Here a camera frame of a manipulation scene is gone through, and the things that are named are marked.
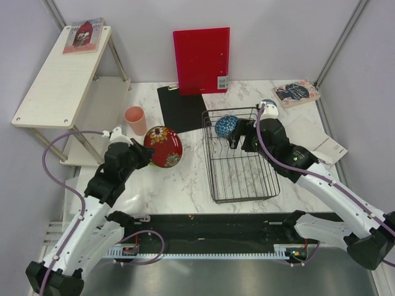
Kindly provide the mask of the pink plastic cup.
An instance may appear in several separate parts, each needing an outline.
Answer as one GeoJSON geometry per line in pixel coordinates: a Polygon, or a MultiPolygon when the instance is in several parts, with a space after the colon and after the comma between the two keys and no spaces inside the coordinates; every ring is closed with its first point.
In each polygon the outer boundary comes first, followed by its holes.
{"type": "Polygon", "coordinates": [[[126,109],[124,119],[137,136],[146,134],[147,124],[144,110],[139,106],[132,106],[126,109]]]}

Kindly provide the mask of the black wire dish rack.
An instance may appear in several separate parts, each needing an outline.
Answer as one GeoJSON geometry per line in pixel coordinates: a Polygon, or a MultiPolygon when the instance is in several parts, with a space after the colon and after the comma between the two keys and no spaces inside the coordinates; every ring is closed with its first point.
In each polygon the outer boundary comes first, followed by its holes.
{"type": "Polygon", "coordinates": [[[253,123],[257,118],[257,109],[239,107],[202,113],[202,143],[212,200],[217,204],[226,204],[278,196],[278,176],[268,161],[257,152],[241,149],[246,137],[242,135],[237,142],[231,142],[215,132],[215,124],[227,115],[253,123]]]}

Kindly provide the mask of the dark red plate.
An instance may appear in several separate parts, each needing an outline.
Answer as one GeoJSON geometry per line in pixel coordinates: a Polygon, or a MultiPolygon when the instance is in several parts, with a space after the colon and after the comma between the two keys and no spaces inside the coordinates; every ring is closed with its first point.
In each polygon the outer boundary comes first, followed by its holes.
{"type": "Polygon", "coordinates": [[[144,146],[154,150],[152,163],[160,168],[174,167],[181,160],[183,146],[174,130],[155,126],[147,131],[144,146]]]}

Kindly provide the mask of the blue patterned bowl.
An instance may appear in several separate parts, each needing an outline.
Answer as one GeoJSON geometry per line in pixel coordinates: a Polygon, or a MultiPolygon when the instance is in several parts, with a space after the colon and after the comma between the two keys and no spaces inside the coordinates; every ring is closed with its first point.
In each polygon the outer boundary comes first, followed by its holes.
{"type": "Polygon", "coordinates": [[[220,138],[227,138],[236,128],[238,120],[238,117],[234,115],[221,117],[215,124],[216,135],[220,138]]]}

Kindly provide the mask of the light blue plastic cup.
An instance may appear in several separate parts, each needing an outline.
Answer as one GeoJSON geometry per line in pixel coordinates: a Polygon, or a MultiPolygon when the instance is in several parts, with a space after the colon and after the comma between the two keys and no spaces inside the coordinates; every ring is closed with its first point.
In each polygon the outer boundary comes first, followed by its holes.
{"type": "Polygon", "coordinates": [[[271,99],[262,99],[261,103],[263,103],[265,105],[271,104],[271,105],[277,106],[277,103],[275,101],[271,100],[271,99]]]}

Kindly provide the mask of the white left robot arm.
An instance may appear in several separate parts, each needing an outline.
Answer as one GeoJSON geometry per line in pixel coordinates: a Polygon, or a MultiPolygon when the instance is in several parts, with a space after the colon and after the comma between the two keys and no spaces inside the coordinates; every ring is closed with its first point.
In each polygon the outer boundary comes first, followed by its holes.
{"type": "Polygon", "coordinates": [[[80,295],[85,280],[106,252],[117,242],[130,242],[135,227],[128,214],[112,211],[135,170],[149,165],[154,150],[138,144],[115,142],[104,154],[89,180],[81,209],[54,248],[41,262],[31,262],[26,275],[39,295],[80,295]]]}

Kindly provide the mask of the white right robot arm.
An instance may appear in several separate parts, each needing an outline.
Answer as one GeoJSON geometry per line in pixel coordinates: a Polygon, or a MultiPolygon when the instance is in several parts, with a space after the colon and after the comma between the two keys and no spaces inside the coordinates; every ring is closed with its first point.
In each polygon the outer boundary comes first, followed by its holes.
{"type": "Polygon", "coordinates": [[[242,150],[262,155],[274,170],[318,197],[340,218],[340,222],[294,212],[294,221],[283,226],[288,242],[302,238],[326,242],[360,266],[375,270],[394,248],[394,213],[370,205],[337,181],[309,150],[290,143],[285,127],[277,119],[261,121],[232,117],[224,137],[232,149],[244,137],[242,150]]]}

